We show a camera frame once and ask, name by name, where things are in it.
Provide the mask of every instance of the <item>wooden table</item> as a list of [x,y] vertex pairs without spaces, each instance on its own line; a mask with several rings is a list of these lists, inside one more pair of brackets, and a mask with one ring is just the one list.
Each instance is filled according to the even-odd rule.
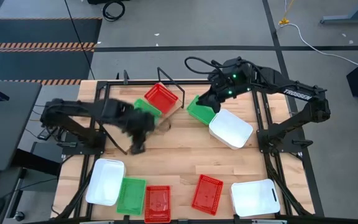
[[[93,101],[97,81],[82,81],[78,99]],[[151,85],[119,85],[111,88],[110,98],[135,102],[142,97]],[[236,116],[254,127],[254,132],[243,149],[232,150],[209,134],[208,127],[199,122],[186,111],[196,95],[204,93],[209,85],[181,85],[186,91],[185,108],[179,108],[169,120],[172,127],[169,131],[157,130],[147,138],[146,152],[125,156],[111,142],[106,143],[105,159],[120,160],[125,163],[126,176],[147,180],[148,185],[170,185],[172,194],[172,220],[174,219],[233,219],[229,189],[236,182],[248,182],[267,178],[263,155],[259,152],[256,137],[257,118],[255,115],[252,94],[246,93],[222,104]],[[167,85],[177,96],[181,91],[175,85]],[[273,122],[280,123],[290,117],[285,96],[269,95],[268,102]],[[83,126],[89,126],[89,119],[77,119]],[[107,126],[113,138],[123,148],[129,146],[126,135],[119,134],[115,127]],[[298,201],[311,213],[314,212],[310,191],[306,182],[302,162],[289,154],[281,154],[283,170],[288,188]],[[61,212],[78,189],[83,156],[73,156],[64,163],[58,182],[53,208]],[[200,174],[217,178],[224,182],[218,212],[216,216],[195,210],[191,207],[195,187]],[[86,202],[83,199],[81,216],[85,215]],[[116,206],[94,205],[92,220],[122,220],[123,215],[116,213]],[[131,216],[131,220],[142,220],[144,216]]]

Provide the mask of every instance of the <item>green plastic basket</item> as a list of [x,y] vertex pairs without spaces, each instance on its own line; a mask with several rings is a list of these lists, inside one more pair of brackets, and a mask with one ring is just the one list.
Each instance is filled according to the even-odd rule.
[[146,180],[124,177],[119,191],[117,213],[141,215],[145,190]]
[[215,112],[210,107],[197,105],[196,102],[198,101],[198,97],[199,96],[196,95],[196,97],[186,108],[186,110],[187,112],[189,112],[190,115],[192,115],[202,123],[209,125],[212,119],[215,117]]
[[137,99],[134,103],[135,108],[140,108],[142,111],[147,111],[155,116],[154,122],[157,124],[158,120],[160,119],[162,112],[149,104],[148,102],[144,101],[143,99]]

